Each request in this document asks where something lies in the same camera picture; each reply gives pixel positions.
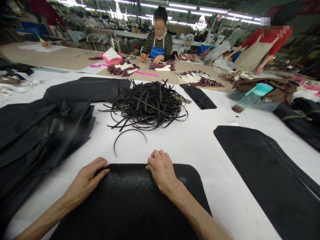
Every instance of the water bottle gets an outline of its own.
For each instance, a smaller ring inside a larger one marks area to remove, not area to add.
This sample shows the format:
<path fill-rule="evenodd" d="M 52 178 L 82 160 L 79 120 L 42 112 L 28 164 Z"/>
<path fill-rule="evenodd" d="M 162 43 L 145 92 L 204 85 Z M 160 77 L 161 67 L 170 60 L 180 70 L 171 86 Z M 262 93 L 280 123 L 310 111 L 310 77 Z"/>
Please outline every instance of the water bottle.
<path fill-rule="evenodd" d="M 241 98 L 241 100 L 237 102 L 231 109 L 237 113 L 241 113 L 243 110 L 250 107 L 272 89 L 273 87 L 268 84 L 258 83 L 254 88 L 247 92 L 246 95 Z"/>

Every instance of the striped shirt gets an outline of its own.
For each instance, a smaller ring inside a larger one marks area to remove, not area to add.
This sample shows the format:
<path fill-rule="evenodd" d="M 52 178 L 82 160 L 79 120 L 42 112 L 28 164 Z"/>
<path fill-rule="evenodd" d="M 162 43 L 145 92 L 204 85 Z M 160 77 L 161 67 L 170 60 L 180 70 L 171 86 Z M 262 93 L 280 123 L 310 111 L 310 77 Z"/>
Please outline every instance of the striped shirt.
<path fill-rule="evenodd" d="M 154 34 L 150 33 L 147 37 L 147 40 L 144 44 L 142 53 L 150 54 L 151 49 L 153 47 L 153 41 L 154 41 Z M 163 39 L 156 39 L 156 42 L 154 44 L 157 48 L 163 48 Z M 167 33 L 167 35 L 164 37 L 164 61 L 168 61 L 171 56 L 171 50 L 172 50 L 172 36 Z"/>

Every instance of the pink ribbon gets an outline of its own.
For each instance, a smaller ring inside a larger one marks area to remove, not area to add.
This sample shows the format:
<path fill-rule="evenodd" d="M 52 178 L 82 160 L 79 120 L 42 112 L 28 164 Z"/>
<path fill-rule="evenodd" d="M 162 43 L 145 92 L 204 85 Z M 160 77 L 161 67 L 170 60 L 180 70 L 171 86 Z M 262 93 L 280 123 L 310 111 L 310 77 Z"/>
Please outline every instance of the pink ribbon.
<path fill-rule="evenodd" d="M 143 72 L 138 72 L 138 71 L 135 71 L 135 73 L 140 73 L 140 74 L 144 74 L 144 75 L 148 75 L 148 76 L 153 76 L 153 77 L 159 77 L 157 74 L 155 73 L 143 73 Z"/>

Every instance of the red shirt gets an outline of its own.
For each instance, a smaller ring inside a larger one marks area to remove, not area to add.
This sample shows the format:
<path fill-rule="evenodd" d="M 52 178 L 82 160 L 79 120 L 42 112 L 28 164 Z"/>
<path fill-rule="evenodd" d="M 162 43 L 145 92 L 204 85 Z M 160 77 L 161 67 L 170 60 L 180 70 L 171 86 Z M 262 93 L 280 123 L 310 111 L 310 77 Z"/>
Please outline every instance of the red shirt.
<path fill-rule="evenodd" d="M 277 51 L 282 47 L 285 41 L 292 36 L 292 27 L 283 26 L 283 29 L 271 30 L 271 33 L 264 33 L 261 28 L 257 29 L 244 43 L 242 47 L 252 46 L 261 35 L 259 42 L 261 43 L 272 43 L 276 38 L 279 38 L 271 47 L 268 55 L 275 55 Z"/>
<path fill-rule="evenodd" d="M 48 25 L 55 26 L 56 19 L 58 19 L 63 26 L 66 26 L 56 10 L 46 0 L 30 0 L 30 6 L 34 13 L 39 13 L 47 19 Z"/>

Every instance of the brown fabric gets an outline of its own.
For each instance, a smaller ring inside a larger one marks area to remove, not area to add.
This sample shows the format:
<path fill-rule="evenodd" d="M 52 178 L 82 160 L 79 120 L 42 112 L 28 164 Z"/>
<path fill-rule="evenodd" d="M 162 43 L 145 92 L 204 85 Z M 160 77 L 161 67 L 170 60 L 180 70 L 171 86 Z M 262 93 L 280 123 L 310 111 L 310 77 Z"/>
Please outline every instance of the brown fabric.
<path fill-rule="evenodd" d="M 233 88 L 237 91 L 250 91 L 257 83 L 266 83 L 273 86 L 273 90 L 267 93 L 264 97 L 275 102 L 284 102 L 291 105 L 293 93 L 296 91 L 297 86 L 291 83 L 288 79 L 280 78 L 254 78 L 246 80 L 240 78 L 235 82 Z"/>

